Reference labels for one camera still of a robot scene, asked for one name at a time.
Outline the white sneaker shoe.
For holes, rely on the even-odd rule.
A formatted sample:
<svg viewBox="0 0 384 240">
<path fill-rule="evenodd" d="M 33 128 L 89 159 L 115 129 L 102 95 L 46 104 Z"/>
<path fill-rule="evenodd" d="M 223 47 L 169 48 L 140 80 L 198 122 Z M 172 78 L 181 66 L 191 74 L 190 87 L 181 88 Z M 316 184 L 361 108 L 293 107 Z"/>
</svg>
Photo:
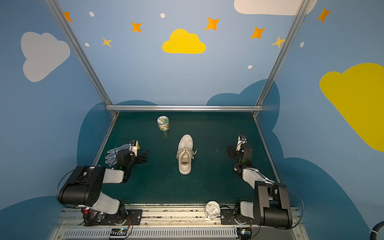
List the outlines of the white sneaker shoe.
<svg viewBox="0 0 384 240">
<path fill-rule="evenodd" d="M 194 142 L 191 135 L 184 135 L 178 145 L 178 150 L 181 148 L 189 148 L 193 150 Z M 182 175 L 188 175 L 192 170 L 192 160 L 187 155 L 183 156 L 183 159 L 179 162 L 179 171 Z"/>
</svg>

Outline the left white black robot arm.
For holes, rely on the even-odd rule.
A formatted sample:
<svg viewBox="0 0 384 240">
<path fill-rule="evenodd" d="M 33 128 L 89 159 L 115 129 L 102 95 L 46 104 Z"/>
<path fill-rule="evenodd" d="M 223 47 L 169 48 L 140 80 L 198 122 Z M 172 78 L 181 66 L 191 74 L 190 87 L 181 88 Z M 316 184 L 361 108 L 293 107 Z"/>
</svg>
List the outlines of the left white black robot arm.
<svg viewBox="0 0 384 240">
<path fill-rule="evenodd" d="M 125 203 L 102 192 L 104 184 L 126 183 L 133 167 L 146 163 L 148 151 L 136 155 L 125 149 L 117 153 L 116 169 L 103 166 L 77 166 L 60 190 L 56 190 L 58 202 L 66 207 L 80 208 L 83 226 L 138 226 L 142 210 L 127 210 Z"/>
</svg>

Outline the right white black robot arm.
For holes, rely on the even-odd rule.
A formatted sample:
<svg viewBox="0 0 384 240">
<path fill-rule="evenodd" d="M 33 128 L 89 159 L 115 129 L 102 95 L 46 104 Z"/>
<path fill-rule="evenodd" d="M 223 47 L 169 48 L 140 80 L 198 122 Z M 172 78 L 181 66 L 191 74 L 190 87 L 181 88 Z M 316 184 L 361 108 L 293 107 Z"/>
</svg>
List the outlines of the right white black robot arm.
<svg viewBox="0 0 384 240">
<path fill-rule="evenodd" d="M 227 147 L 227 155 L 235 159 L 235 172 L 248 183 L 252 189 L 251 202 L 239 201 L 234 208 L 234 219 L 239 224 L 247 222 L 258 226 L 290 230 L 298 224 L 293 223 L 289 193 L 286 185 L 266 177 L 252 165 L 252 146 L 240 143 Z"/>
</svg>

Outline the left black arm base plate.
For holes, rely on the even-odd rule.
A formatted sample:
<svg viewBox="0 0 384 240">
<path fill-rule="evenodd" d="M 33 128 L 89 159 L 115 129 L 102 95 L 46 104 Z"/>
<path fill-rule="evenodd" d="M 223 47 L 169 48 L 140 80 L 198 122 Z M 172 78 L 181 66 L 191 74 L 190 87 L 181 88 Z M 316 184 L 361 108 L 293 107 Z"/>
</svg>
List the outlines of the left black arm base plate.
<svg viewBox="0 0 384 240">
<path fill-rule="evenodd" d="M 100 220 L 100 226 L 138 226 L 141 223 L 143 210 L 127 209 L 124 213 L 114 215 L 103 214 Z"/>
</svg>

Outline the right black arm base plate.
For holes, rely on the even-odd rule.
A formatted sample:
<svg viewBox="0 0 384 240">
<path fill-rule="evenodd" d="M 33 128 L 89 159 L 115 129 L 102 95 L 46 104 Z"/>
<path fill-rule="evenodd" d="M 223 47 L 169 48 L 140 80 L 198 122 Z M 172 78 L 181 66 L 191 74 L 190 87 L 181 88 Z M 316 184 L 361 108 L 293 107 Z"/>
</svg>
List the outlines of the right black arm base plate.
<svg viewBox="0 0 384 240">
<path fill-rule="evenodd" d="M 245 217 L 235 209 L 221 209 L 220 220 L 222 225 L 255 225 L 252 218 Z"/>
</svg>

